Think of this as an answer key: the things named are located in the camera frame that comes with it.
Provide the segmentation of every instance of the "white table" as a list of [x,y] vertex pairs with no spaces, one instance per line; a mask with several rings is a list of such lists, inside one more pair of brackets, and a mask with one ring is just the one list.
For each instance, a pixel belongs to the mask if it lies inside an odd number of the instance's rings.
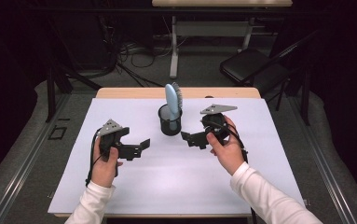
[[[142,90],[143,98],[147,99],[133,99],[141,96]],[[268,107],[254,88],[182,90],[182,131],[202,132],[199,112],[211,104],[237,106],[237,110],[224,114],[235,121],[249,151],[249,163],[277,188],[303,204]],[[121,97],[105,98],[113,92],[121,92]],[[158,109],[166,102],[157,98],[163,98],[162,93],[163,88],[100,90],[83,122],[49,213],[65,217],[74,211],[85,190],[92,136],[108,119],[113,119],[130,127],[130,134],[121,139],[124,144],[139,144],[147,138],[151,144],[141,158],[124,161],[119,167],[119,176],[114,180],[117,189],[106,207],[107,217],[248,217],[251,214],[247,202],[230,189],[230,175],[210,153],[209,146],[203,150],[189,147],[180,134],[167,136],[160,131]],[[204,93],[219,98],[196,98]]]
[[[154,7],[290,7],[291,0],[153,0]],[[172,17],[172,64],[170,78],[177,78],[177,36],[243,36],[247,49],[254,19],[249,21],[177,21]]]

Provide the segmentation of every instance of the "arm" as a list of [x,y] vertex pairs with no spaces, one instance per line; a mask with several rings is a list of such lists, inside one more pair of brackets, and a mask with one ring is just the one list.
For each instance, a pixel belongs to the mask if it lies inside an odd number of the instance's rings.
[[116,164],[122,165],[122,162],[117,161],[118,151],[114,147],[109,151],[108,161],[99,159],[99,144],[100,138],[97,138],[93,150],[91,181],[82,194],[79,205],[65,223],[101,223],[103,220],[106,204],[115,190],[112,181]]
[[295,199],[271,185],[246,162],[234,173],[230,186],[266,223],[322,223]]
[[80,198],[79,205],[65,223],[101,223],[106,204],[114,190],[114,186],[104,188],[90,181]]
[[[231,119],[227,123],[234,127]],[[230,135],[222,146],[213,133],[207,134],[212,153],[232,175],[230,186],[267,223],[321,223],[309,210],[271,185],[256,170],[249,167],[241,154],[239,141]]]

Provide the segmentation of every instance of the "human hand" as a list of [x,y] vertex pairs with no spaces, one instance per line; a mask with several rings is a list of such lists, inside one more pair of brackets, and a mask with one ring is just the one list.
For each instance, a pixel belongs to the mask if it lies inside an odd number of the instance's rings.
[[108,161],[97,160],[100,158],[100,137],[96,139],[93,150],[93,171],[91,173],[91,181],[93,183],[110,188],[112,181],[114,181],[116,170],[115,167],[123,164],[121,161],[117,161],[118,151],[115,147],[111,147],[109,150]]
[[[236,128],[230,118],[225,116],[225,120],[229,125]],[[235,132],[234,128],[229,126],[229,129],[233,132]],[[218,157],[219,162],[228,173],[234,175],[237,169],[239,169],[244,162],[239,140],[230,134],[228,140],[225,141],[225,145],[222,146],[213,133],[208,133],[207,141],[213,147],[211,150],[212,154]]]

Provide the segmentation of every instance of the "person's left hand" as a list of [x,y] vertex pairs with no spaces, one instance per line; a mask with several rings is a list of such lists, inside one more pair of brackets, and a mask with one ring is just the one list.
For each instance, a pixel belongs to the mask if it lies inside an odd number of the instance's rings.
[[[100,137],[96,139],[93,150],[93,162],[100,157]],[[97,160],[93,165],[91,181],[99,186],[110,188],[115,178],[115,167],[122,165],[123,162],[117,161],[118,151],[115,147],[109,150],[109,160]]]

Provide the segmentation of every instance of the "table leg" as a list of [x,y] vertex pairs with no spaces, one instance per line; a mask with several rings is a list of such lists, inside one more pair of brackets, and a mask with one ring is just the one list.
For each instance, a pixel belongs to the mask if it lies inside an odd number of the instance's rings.
[[254,18],[250,18],[248,25],[246,27],[245,39],[244,39],[244,43],[242,44],[242,50],[248,49],[248,46],[250,45],[253,25],[254,25]]
[[178,71],[178,48],[177,48],[177,30],[176,18],[172,17],[172,65],[170,68],[170,78],[177,78]]

